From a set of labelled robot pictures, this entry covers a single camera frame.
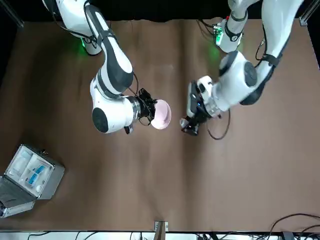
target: brown table surface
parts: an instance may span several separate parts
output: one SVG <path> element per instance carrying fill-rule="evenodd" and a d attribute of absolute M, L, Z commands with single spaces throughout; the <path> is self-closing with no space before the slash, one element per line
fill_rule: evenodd
<path fill-rule="evenodd" d="M 112 27 L 140 87 L 170 104 L 171 124 L 99 133 L 89 85 L 104 55 L 86 55 L 54 23 L 26 23 L 0 90 L 0 172 L 20 143 L 46 149 L 66 172 L 52 200 L 1 219 L 1 228 L 151 231 L 165 220 L 170 231 L 268 231 L 288 214 L 320 214 L 320 72 L 306 27 L 294 22 L 261 99 L 232 108 L 221 141 L 205 126 L 198 137 L 180 131 L 188 83 L 207 74 L 216 80 L 224 56 L 196 21 Z M 249 20 L 239 48 L 253 63 L 262 37 L 261 21 Z M 210 121 L 216 135 L 227 119 Z M 275 230 L 312 223 L 295 217 Z"/>

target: cable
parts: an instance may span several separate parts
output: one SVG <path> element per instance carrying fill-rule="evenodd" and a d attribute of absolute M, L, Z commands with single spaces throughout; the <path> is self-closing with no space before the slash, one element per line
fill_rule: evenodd
<path fill-rule="evenodd" d="M 252 237 L 252 238 L 256 238 L 256 240 L 258 240 L 259 238 L 261 237 L 267 237 L 267 236 L 255 236 L 253 234 L 246 234 L 246 233 L 243 233 L 243 232 L 237 232 L 237 231 L 231 231 L 231 232 L 228 232 L 226 235 L 222 236 L 221 238 L 219 238 L 219 240 L 223 240 L 225 237 L 229 236 L 229 235 L 243 235 L 243 236 L 249 236 L 249 237 Z"/>
<path fill-rule="evenodd" d="M 200 32 L 201 32 L 202 36 L 204 37 L 204 39 L 207 40 L 207 41 L 209 41 L 209 42 L 211 42 L 212 40 L 211 40 L 211 39 L 208 39 L 208 36 L 205 35 L 205 32 L 203 31 L 203 29 L 202 29 L 202 27 L 201 27 L 201 25 L 200 25 L 200 23 L 199 23 L 198 20 L 196 21 L 196 23 L 198 24 L 199 29 L 200 29 Z"/>
<path fill-rule="evenodd" d="M 78 238 L 79 234 L 80 234 L 80 231 L 78 231 L 78 233 L 76 234 L 76 236 L 75 236 L 75 239 L 74 239 L 74 240 L 77 240 L 77 238 Z"/>
<path fill-rule="evenodd" d="M 317 224 L 317 225 L 312 225 L 312 226 L 309 226 L 309 227 L 303 229 L 303 230 L 300 232 L 299 236 L 298 236 L 298 240 L 301 239 L 301 237 L 302 237 L 302 235 L 304 234 L 304 232 L 306 232 L 306 231 L 309 230 L 309 229 L 313 229 L 313 228 L 317 228 L 317 227 L 320 227 L 320 225 L 319 225 L 319 224 Z"/>
<path fill-rule="evenodd" d="M 47 231 L 47 232 L 44 232 L 44 233 L 41 233 L 41 234 L 30 234 L 29 236 L 28 236 L 28 239 L 27 240 L 30 240 L 30 237 L 31 236 L 43 236 L 43 235 L 46 235 L 46 234 L 49 234 L 49 233 L 51 233 L 51 231 Z"/>
<path fill-rule="evenodd" d="M 143 101 L 130 87 L 128 87 L 128 89 L 135 95 L 136 98 L 138 98 L 138 99 L 143 103 L 143 105 L 146 107 L 146 109 L 148 109 L 149 114 L 150 114 L 150 117 L 151 117 L 151 116 L 152 116 L 152 113 L 151 113 L 148 105 L 145 103 L 145 101 Z M 140 122 L 142 125 L 144 125 L 144 126 L 149 126 L 149 125 L 151 124 L 151 120 L 150 120 L 148 117 L 146 117 L 146 118 L 149 120 L 148 125 L 143 124 L 143 123 L 140 121 L 141 118 L 139 118 L 139 122 Z"/>
<path fill-rule="evenodd" d="M 228 124 L 227 124 L 226 129 L 225 129 L 224 133 L 222 134 L 222 136 L 220 136 L 220 137 L 213 136 L 212 133 L 209 130 L 208 125 L 206 126 L 206 129 L 207 129 L 210 137 L 213 138 L 214 140 L 222 140 L 227 135 L 229 127 L 230 127 L 230 122 L 231 122 L 231 111 L 230 111 L 230 108 L 228 109 L 228 115 L 229 115 Z"/>
<path fill-rule="evenodd" d="M 81 36 L 81 37 L 83 37 L 83 38 L 86 38 L 86 39 L 89 39 L 89 40 L 91 40 L 91 41 L 93 41 L 93 42 L 97 42 L 96 39 L 95 39 L 95 38 L 92 38 L 91 36 L 87 36 L 87 35 L 82 34 L 82 33 L 80 33 L 80 32 L 72 31 L 72 30 L 67 29 L 67 28 L 61 26 L 60 24 L 58 24 L 58 22 L 57 22 L 57 20 L 56 20 L 56 17 L 55 17 L 55 13 L 54 13 L 54 0 L 51 0 L 51 11 L 50 11 L 50 12 L 51 12 L 51 15 L 52 15 L 52 17 L 53 17 L 53 20 L 54 20 L 55 24 L 57 24 L 57 25 L 58 25 L 60 28 L 62 28 L 63 30 L 65 30 L 65 31 L 67 31 L 67 32 L 69 32 L 69 33 L 71 33 L 71 34 L 79 35 L 79 36 Z"/>
<path fill-rule="evenodd" d="M 313 232 L 313 233 L 310 233 L 308 236 L 305 237 L 304 240 L 307 240 L 308 238 L 311 238 L 313 235 L 319 235 L 320 233 L 319 232 Z"/>
<path fill-rule="evenodd" d="M 87 236 L 85 239 L 83 239 L 83 240 L 87 240 L 88 238 L 90 238 L 92 235 L 94 235 L 94 234 L 97 234 L 97 233 L 99 233 L 98 231 L 95 231 L 95 232 L 93 232 L 93 233 L 91 233 L 89 236 Z"/>
<path fill-rule="evenodd" d="M 307 214 L 307 213 L 294 213 L 294 214 L 290 214 L 290 215 L 284 216 L 284 217 L 282 217 L 282 218 L 280 218 L 280 219 L 278 219 L 277 221 L 274 222 L 274 224 L 272 225 L 272 227 L 270 229 L 270 233 L 269 233 L 269 235 L 268 235 L 266 240 L 269 240 L 269 238 L 271 237 L 272 231 L 275 228 L 275 226 L 277 225 L 277 223 L 279 223 L 282 220 L 285 220 L 285 219 L 288 219 L 288 218 L 291 218 L 291 217 L 295 217 L 295 216 L 306 216 L 306 217 L 310 217 L 310 218 L 320 219 L 320 216 L 313 215 L 313 214 Z"/>
<path fill-rule="evenodd" d="M 204 28 L 207 30 L 207 32 L 208 32 L 211 36 L 213 36 L 213 35 L 214 35 L 214 33 L 213 33 L 213 32 L 211 32 L 211 31 L 208 29 L 208 26 L 206 26 L 206 24 L 205 24 L 205 22 L 204 22 L 204 21 L 197 20 L 197 22 L 198 22 L 198 23 L 202 23 L 202 24 L 203 24 L 203 26 L 204 26 Z"/>
<path fill-rule="evenodd" d="M 259 46 L 258 46 L 258 49 L 257 49 L 256 52 L 255 52 L 255 59 L 256 59 L 257 61 L 261 61 L 261 59 L 258 59 L 258 52 L 259 52 L 259 49 L 261 48 L 261 46 L 262 46 L 263 44 L 265 44 L 265 38 L 263 38 L 263 39 L 261 40 L 261 42 L 260 42 L 260 44 L 259 44 Z"/>
<path fill-rule="evenodd" d="M 139 81 L 138 81 L 138 78 L 137 78 L 137 75 L 135 74 L 135 72 L 133 72 L 133 76 L 135 77 L 135 80 L 136 80 L 136 91 L 135 91 L 135 94 L 138 94 Z"/>
<path fill-rule="evenodd" d="M 212 25 L 206 23 L 203 19 L 200 19 L 199 21 L 208 28 L 212 28 L 212 29 L 214 28 Z"/>

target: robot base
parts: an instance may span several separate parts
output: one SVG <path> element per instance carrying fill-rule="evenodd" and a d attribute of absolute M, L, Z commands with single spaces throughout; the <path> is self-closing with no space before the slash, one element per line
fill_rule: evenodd
<path fill-rule="evenodd" d="M 236 41 L 231 41 L 230 37 L 226 34 L 226 30 L 225 30 L 225 24 L 227 23 L 227 20 L 224 19 L 222 20 L 220 26 L 221 26 L 221 33 L 219 35 L 217 35 L 216 39 L 215 39 L 215 44 L 225 53 L 230 53 L 233 52 L 237 49 L 237 47 L 239 46 L 240 42 L 241 42 L 241 38 L 242 35 L 240 35 L 240 37 L 238 37 L 238 39 Z"/>

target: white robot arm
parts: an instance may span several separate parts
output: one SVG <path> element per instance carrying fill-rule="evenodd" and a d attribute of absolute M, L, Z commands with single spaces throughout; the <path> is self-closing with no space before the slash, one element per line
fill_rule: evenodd
<path fill-rule="evenodd" d="M 104 63 L 90 84 L 94 126 L 102 133 L 124 128 L 129 134 L 136 120 L 147 117 L 151 122 L 157 100 L 143 88 L 135 97 L 122 94 L 133 82 L 133 67 L 99 9 L 88 0 L 42 1 L 53 17 L 62 17 L 67 31 L 82 39 L 88 54 L 104 52 Z"/>
<path fill-rule="evenodd" d="M 187 117 L 180 120 L 183 132 L 196 136 L 200 124 L 207 119 L 214 118 L 239 103 L 254 104 L 260 98 L 266 82 L 282 57 L 294 17 L 302 2 L 303 0 L 263 1 L 261 17 L 265 51 L 262 59 L 254 67 L 239 51 L 231 51 L 220 62 L 217 83 L 213 83 L 209 76 L 191 82 L 188 88 Z"/>

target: metal case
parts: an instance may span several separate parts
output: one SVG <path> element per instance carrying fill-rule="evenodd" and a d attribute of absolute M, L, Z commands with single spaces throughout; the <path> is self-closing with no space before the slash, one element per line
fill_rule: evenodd
<path fill-rule="evenodd" d="M 55 194 L 65 168 L 43 151 L 20 145 L 0 177 L 0 218 L 31 210 Z"/>

